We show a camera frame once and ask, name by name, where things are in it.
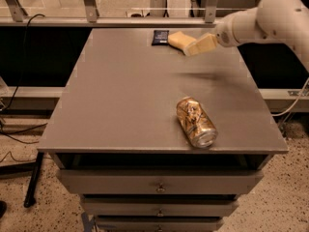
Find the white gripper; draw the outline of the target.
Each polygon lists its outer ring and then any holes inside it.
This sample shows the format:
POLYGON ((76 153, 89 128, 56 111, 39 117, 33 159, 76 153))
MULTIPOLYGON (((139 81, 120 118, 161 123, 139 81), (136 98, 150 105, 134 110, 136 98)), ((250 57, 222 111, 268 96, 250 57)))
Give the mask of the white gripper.
POLYGON ((193 56, 216 49, 217 42, 232 47, 242 44, 264 44, 267 35, 257 23, 257 10, 249 9, 224 16, 214 28, 214 34, 204 34, 183 50, 193 56))

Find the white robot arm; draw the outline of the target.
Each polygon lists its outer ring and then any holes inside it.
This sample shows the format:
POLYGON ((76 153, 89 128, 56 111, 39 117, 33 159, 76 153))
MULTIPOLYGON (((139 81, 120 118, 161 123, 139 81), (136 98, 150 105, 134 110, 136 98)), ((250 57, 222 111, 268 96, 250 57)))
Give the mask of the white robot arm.
POLYGON ((223 17, 183 50, 192 56, 242 44, 284 44, 309 72, 309 10, 301 0, 261 0, 256 8, 223 17))

